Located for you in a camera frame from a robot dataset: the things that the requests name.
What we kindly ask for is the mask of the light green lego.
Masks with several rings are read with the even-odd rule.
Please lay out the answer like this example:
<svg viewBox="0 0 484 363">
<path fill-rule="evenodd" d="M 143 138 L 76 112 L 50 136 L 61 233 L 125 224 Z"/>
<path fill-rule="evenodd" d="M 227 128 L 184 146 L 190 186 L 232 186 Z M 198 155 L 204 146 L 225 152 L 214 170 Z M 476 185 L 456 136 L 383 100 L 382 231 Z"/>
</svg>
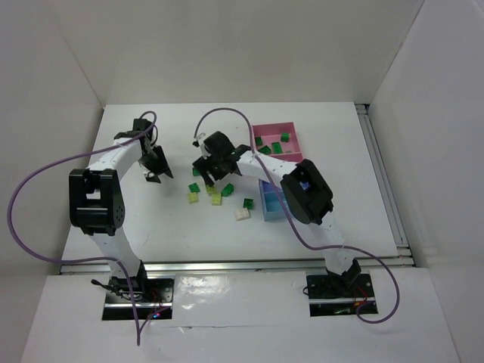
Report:
<svg viewBox="0 0 484 363">
<path fill-rule="evenodd" d="M 206 186 L 206 192 L 208 195 L 212 195 L 216 192 L 216 188 L 214 186 Z"/>
<path fill-rule="evenodd" d="M 220 193 L 213 193 L 211 196 L 211 204 L 213 206 L 221 206 L 222 205 L 222 195 Z"/>
</svg>

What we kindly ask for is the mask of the green sloped lego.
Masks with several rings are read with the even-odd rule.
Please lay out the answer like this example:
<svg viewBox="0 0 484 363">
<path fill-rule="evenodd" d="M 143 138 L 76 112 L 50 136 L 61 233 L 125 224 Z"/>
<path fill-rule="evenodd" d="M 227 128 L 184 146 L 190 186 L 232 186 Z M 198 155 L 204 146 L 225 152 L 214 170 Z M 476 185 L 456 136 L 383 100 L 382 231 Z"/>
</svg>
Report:
<svg viewBox="0 0 484 363">
<path fill-rule="evenodd" d="M 234 186 L 232 183 L 228 183 L 221 191 L 223 197 L 229 197 L 234 193 Z"/>
</svg>

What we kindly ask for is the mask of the white lego brick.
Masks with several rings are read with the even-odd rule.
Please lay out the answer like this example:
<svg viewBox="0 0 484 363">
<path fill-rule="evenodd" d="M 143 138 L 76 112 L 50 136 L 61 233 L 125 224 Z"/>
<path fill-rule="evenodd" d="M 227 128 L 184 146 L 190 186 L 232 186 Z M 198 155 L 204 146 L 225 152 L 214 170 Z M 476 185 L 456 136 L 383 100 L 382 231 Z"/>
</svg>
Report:
<svg viewBox="0 0 484 363">
<path fill-rule="evenodd" d="M 241 208 L 234 212 L 234 217 L 237 222 L 250 218 L 250 211 L 247 208 Z"/>
</svg>

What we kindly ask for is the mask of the green lego plate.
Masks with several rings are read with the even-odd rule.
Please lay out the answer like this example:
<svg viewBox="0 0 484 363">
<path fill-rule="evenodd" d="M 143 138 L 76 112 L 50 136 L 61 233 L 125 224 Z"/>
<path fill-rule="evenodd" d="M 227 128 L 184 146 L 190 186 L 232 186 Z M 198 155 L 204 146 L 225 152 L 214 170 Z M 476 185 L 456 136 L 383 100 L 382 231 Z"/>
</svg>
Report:
<svg viewBox="0 0 484 363">
<path fill-rule="evenodd" d="M 273 142 L 271 147 L 274 154 L 282 154 L 284 152 L 280 142 Z"/>
</svg>

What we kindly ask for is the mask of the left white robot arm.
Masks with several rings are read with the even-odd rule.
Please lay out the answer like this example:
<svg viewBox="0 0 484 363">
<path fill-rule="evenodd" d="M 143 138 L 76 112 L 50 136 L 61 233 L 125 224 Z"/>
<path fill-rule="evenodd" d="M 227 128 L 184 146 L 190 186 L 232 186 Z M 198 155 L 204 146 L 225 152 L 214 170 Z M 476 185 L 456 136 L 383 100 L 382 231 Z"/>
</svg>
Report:
<svg viewBox="0 0 484 363">
<path fill-rule="evenodd" d="M 120 181 L 137 163 L 147 182 L 160 183 L 160 176 L 173 177 L 161 146 L 153 135 L 155 122 L 145 112 L 133 120 L 132 129 L 114 137 L 114 144 L 86 169 L 69 175 L 70 221 L 98 246 L 110 266 L 114 290 L 147 290 L 148 278 L 143 262 L 133 252 L 123 223 L 126 208 Z"/>
</svg>

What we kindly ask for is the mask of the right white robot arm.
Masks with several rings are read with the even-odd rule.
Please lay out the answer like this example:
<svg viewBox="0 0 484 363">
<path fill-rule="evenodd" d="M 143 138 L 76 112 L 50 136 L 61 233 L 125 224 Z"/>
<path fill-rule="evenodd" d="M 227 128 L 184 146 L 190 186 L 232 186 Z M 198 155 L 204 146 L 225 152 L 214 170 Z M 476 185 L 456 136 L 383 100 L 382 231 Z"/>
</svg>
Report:
<svg viewBox="0 0 484 363">
<path fill-rule="evenodd" d="M 194 137 L 193 146 L 201 156 L 193 162 L 205 184 L 215 182 L 229 174 L 253 177 L 271 184 L 291 225 L 294 221 L 311 225 L 317 237 L 326 243 L 309 250 L 324 253 L 327 273 L 341 289 L 349 289 L 361 273 L 334 218 L 333 192 L 311 160 L 290 162 L 263 154 L 242 144 L 235 147 L 222 132 L 210 136 L 203 133 Z"/>
</svg>

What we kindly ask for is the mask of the green square lego brick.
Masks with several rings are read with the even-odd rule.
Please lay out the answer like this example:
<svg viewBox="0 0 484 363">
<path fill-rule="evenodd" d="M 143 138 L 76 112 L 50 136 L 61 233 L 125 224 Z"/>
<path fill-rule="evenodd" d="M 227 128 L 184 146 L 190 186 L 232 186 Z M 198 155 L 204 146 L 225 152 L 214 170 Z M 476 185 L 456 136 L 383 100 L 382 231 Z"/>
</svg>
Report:
<svg viewBox="0 0 484 363">
<path fill-rule="evenodd" d="M 189 190 L 191 193 L 199 193 L 200 192 L 200 187 L 198 183 L 192 183 L 188 186 Z"/>
</svg>

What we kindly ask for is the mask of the light green lego brick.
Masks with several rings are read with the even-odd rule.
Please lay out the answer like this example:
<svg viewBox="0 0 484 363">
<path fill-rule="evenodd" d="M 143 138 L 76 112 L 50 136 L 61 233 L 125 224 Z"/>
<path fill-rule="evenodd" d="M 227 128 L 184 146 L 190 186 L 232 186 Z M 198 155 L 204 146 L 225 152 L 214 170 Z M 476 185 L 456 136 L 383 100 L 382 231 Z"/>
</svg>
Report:
<svg viewBox="0 0 484 363">
<path fill-rule="evenodd" d="M 188 203 L 193 204 L 193 203 L 198 203 L 199 202 L 199 197 L 197 195 L 197 192 L 191 192 L 188 194 Z"/>
</svg>

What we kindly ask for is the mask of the green lego in tray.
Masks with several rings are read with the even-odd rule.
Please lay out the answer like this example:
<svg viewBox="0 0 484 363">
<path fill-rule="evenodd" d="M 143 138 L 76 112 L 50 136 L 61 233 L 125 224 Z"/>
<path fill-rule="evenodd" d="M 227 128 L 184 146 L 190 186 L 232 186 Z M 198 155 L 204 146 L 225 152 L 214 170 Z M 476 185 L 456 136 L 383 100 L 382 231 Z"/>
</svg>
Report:
<svg viewBox="0 0 484 363">
<path fill-rule="evenodd" d="M 267 146 L 267 145 L 264 145 L 263 147 L 261 147 L 259 149 L 259 152 L 261 154 L 264 154 L 264 155 L 269 155 L 269 154 L 271 154 L 271 148 L 269 146 Z"/>
</svg>

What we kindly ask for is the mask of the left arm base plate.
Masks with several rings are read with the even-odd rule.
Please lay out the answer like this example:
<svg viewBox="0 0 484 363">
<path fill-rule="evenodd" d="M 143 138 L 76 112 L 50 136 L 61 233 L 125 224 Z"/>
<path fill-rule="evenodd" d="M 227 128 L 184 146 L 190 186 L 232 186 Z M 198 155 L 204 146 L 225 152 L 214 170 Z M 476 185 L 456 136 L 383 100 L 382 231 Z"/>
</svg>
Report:
<svg viewBox="0 0 484 363">
<path fill-rule="evenodd" d="M 139 320 L 152 315 L 153 320 L 171 320 L 174 297 L 174 277 L 149 278 L 145 291 L 134 287 L 134 301 Z M 100 284 L 107 293 L 101 319 L 103 321 L 131 321 L 134 318 L 128 287 L 119 287 L 114 281 Z"/>
</svg>

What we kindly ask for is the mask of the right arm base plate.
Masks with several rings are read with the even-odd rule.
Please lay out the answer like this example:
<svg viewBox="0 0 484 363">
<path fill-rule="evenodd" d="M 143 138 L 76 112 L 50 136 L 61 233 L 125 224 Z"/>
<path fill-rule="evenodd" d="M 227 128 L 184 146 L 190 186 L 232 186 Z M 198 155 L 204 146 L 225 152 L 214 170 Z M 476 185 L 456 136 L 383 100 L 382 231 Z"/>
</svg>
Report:
<svg viewBox="0 0 484 363">
<path fill-rule="evenodd" d="M 332 285 L 328 275 L 307 275 L 302 293 L 309 299 L 311 317 L 361 315 L 378 313 L 371 276 L 360 275 L 347 290 Z"/>
</svg>

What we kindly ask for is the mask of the aluminium side rail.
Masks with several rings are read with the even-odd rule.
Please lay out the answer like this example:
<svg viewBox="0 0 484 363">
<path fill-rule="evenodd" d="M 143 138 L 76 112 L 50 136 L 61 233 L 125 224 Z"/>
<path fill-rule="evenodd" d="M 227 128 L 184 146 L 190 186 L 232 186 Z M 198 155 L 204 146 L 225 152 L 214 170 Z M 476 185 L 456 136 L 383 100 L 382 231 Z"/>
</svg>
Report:
<svg viewBox="0 0 484 363">
<path fill-rule="evenodd" d="M 383 198 L 383 205 L 385 206 L 390 229 L 392 231 L 397 250 L 406 249 L 410 251 L 408 239 L 402 224 L 398 207 L 396 205 L 396 200 L 394 198 L 391 185 L 389 183 L 389 177 L 386 173 L 383 157 L 377 142 L 377 137 L 371 124 L 371 119 L 368 115 L 368 108 L 369 106 L 367 104 L 355 104 L 355 110 L 368 148 L 368 153 L 374 167 L 380 194 Z"/>
</svg>

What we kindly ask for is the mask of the aluminium front rail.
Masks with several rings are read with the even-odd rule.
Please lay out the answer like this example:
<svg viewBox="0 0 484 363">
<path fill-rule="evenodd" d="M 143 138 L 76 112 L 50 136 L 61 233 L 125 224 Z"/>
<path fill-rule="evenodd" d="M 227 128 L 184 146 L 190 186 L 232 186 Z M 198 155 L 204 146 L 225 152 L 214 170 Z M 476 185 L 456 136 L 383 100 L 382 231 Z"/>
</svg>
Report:
<svg viewBox="0 0 484 363">
<path fill-rule="evenodd" d="M 176 272 L 215 272 L 215 271 L 269 271 L 269 270 L 308 270 L 324 269 L 323 259 L 246 261 L 246 262 L 193 262 L 193 263 L 145 263 L 149 274 Z M 62 275 L 109 273 L 108 264 L 63 265 Z"/>
</svg>

